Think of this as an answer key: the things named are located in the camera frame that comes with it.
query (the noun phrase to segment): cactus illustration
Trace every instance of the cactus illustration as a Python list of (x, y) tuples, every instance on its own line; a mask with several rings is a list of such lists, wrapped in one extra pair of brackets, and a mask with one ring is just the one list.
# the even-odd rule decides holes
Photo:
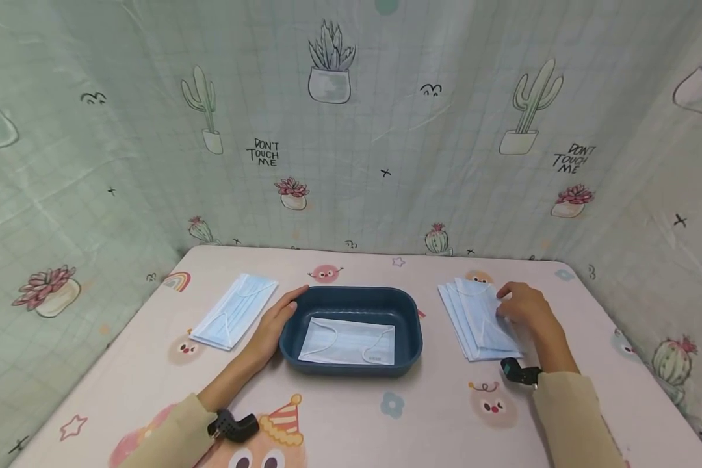
[(222, 154), (224, 148), (221, 142), (221, 135), (215, 131), (215, 124), (213, 122), (213, 113), (215, 112), (215, 90), (213, 89), (213, 82), (206, 80), (203, 69), (198, 65), (195, 65), (192, 71), (192, 77), (194, 78), (195, 92), (198, 97), (195, 97), (195, 94), (193, 94), (190, 89), (190, 85), (187, 84), (185, 80), (182, 80), (182, 95), (190, 108), (206, 115), (206, 125), (208, 128), (203, 129), (203, 141), (205, 141), (208, 151), (214, 154)]
[(680, 386), (692, 373), (692, 354), (697, 354), (697, 346), (686, 335), (680, 341), (662, 341), (653, 354), (653, 372), (666, 383)]
[(530, 124), (536, 113), (546, 109), (554, 102), (559, 90), (562, 89), (564, 83), (563, 77), (558, 77), (554, 80), (551, 88), (549, 79), (554, 73), (555, 60), (550, 58), (540, 69), (538, 76), (530, 86), (528, 96), (525, 95), (525, 86), (528, 84), (528, 74), (524, 74), (515, 88), (515, 93), (512, 98), (512, 105), (515, 109), (521, 111), (520, 121), (517, 124), (517, 129), (510, 130), (504, 135), (502, 144), (499, 147), (499, 152), (502, 154), (527, 154), (530, 148), (533, 147), (533, 142), (538, 134), (538, 130), (530, 130)]
[(200, 241), (202, 246), (221, 246), (221, 241), (213, 237), (213, 233), (208, 227), (208, 223), (200, 216), (190, 218), (190, 227), (187, 229), (190, 236)]
[(426, 248), (430, 252), (427, 255), (452, 255), (453, 249), (448, 247), (449, 238), (444, 229), (443, 223), (435, 222), (432, 225), (432, 230), (424, 236)]

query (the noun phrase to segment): right hand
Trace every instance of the right hand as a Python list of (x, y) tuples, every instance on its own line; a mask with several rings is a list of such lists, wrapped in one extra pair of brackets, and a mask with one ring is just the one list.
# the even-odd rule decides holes
[(525, 283), (511, 281), (502, 286), (496, 296), (502, 300), (496, 313), (518, 324), (524, 324), (532, 335), (564, 333), (549, 303), (539, 290)]

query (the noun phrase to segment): cartoon face print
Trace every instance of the cartoon face print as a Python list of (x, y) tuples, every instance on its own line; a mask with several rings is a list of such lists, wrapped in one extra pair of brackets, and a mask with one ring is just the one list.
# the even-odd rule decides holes
[(189, 335), (180, 335), (169, 345), (169, 362), (174, 365), (189, 364), (198, 359), (203, 351), (204, 346), (190, 340)]
[(469, 383), (468, 386), (473, 390), (473, 412), (486, 425), (494, 429), (509, 429), (517, 424), (517, 406), (512, 397), (499, 388), (499, 382), (494, 382), (493, 385), (483, 383), (478, 387)]
[(631, 361), (637, 361), (639, 363), (640, 357), (637, 355), (637, 351), (634, 350), (630, 342), (628, 342), (627, 337), (622, 334), (619, 329), (614, 330), (614, 335), (611, 336), (611, 345), (616, 348), (616, 350)]
[(321, 285), (330, 285), (331, 283), (335, 283), (342, 269), (343, 267), (337, 268), (333, 265), (320, 265), (311, 273), (307, 273), (307, 275), (315, 278), (315, 281)]
[(481, 283), (489, 283), (490, 285), (494, 284), (494, 280), (492, 279), (491, 276), (489, 276), (489, 273), (481, 271), (481, 270), (471, 270), (468, 273), (465, 273), (465, 279), (469, 281), (479, 281)]
[(214, 445), (197, 468), (306, 468), (304, 436), (298, 429), (301, 395), (271, 414), (258, 415), (257, 435), (244, 444), (229, 440)]

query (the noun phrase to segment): stack of surgical masks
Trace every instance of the stack of surgical masks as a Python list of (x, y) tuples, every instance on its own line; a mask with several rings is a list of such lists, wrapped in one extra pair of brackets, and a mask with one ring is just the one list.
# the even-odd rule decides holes
[(312, 317), (300, 361), (321, 364), (395, 364), (395, 325)]
[(190, 333), (190, 339), (231, 351), (257, 319), (277, 286), (276, 281), (242, 273)]
[(512, 327), (496, 315), (500, 302), (494, 286), (456, 278), (438, 289), (466, 359), (489, 361), (523, 356)]

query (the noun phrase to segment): mask ear loop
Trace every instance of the mask ear loop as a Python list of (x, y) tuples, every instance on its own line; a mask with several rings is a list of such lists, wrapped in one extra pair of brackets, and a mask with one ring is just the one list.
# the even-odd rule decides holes
[(365, 361), (366, 363), (377, 364), (377, 363), (374, 363), (373, 361), (370, 361), (369, 359), (367, 359), (367, 351), (370, 350), (370, 349), (372, 349), (372, 348), (374, 348), (376, 345), (380, 344), (380, 341), (382, 340), (382, 337), (385, 336), (385, 334), (387, 334), (387, 333), (389, 333), (389, 332), (391, 332), (391, 331), (393, 331), (393, 330), (395, 330), (395, 329), (394, 329), (394, 328), (389, 328), (389, 329), (383, 331), (383, 332), (380, 334), (380, 336), (377, 337), (377, 341), (375, 341), (373, 345), (371, 345), (371, 346), (369, 346), (369, 348), (367, 348), (367, 349), (361, 351), (361, 358), (364, 359), (364, 361)]
[(308, 355), (310, 355), (310, 354), (320, 353), (321, 351), (325, 351), (325, 350), (327, 350), (327, 349), (332, 348), (332, 346), (335, 345), (336, 340), (338, 340), (338, 331), (337, 331), (335, 328), (333, 328), (332, 326), (323, 325), (323, 324), (318, 324), (317, 322), (311, 322), (311, 323), (313, 323), (313, 324), (315, 324), (315, 325), (317, 325), (317, 326), (322, 326), (322, 328), (326, 328), (326, 329), (328, 329), (328, 330), (331, 330), (333, 333), (335, 333), (335, 336), (333, 337), (333, 341), (331, 341), (331, 343), (330, 343), (329, 345), (325, 346), (325, 348), (320, 348), (320, 349), (318, 349), (318, 350), (312, 350), (312, 351), (310, 351), (310, 352), (308, 352), (308, 353), (302, 354), (302, 356), (303, 356), (304, 358), (306, 358), (306, 357), (307, 357)]

